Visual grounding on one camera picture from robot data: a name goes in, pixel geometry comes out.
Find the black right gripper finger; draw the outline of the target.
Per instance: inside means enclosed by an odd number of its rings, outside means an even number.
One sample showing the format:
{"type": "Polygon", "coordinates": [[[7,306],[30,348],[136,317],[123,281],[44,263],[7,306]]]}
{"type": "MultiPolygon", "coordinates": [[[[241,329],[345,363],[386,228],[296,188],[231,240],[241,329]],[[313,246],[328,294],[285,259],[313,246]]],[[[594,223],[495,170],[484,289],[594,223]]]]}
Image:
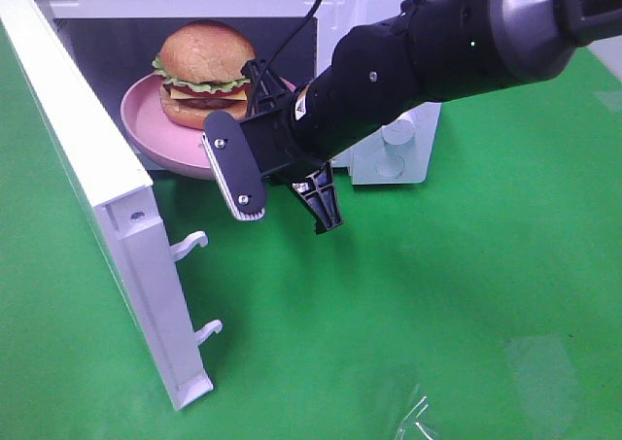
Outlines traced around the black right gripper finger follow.
{"type": "Polygon", "coordinates": [[[343,223],[330,162],[290,185],[292,193],[314,218],[315,233],[327,233],[343,223]]]}
{"type": "Polygon", "coordinates": [[[247,118],[274,109],[282,98],[294,92],[294,86],[279,77],[263,59],[247,61],[242,74],[252,85],[247,118]]]}

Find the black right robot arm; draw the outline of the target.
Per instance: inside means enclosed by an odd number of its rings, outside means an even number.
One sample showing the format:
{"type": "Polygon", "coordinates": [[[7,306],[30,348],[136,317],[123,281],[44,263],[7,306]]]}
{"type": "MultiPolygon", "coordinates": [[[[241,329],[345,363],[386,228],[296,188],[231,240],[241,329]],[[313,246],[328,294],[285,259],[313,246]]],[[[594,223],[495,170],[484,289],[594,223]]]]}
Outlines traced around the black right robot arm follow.
{"type": "Polygon", "coordinates": [[[423,103],[553,79],[575,50],[620,32],[621,0],[406,0],[397,17],[348,32],[309,85],[242,123],[230,209],[260,218],[273,176],[330,230],[340,223],[332,157],[423,103]]]}

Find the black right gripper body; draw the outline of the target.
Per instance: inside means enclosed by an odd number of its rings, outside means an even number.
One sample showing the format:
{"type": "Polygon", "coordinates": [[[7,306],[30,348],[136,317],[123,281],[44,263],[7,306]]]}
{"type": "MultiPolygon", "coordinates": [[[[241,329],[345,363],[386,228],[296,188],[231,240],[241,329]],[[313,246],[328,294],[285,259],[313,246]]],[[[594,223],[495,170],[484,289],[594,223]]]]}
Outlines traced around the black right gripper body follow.
{"type": "Polygon", "coordinates": [[[242,121],[244,135],[261,175],[272,183],[330,186],[330,163],[305,152],[294,137],[296,97],[289,89],[258,90],[249,100],[249,116],[242,121]]]}

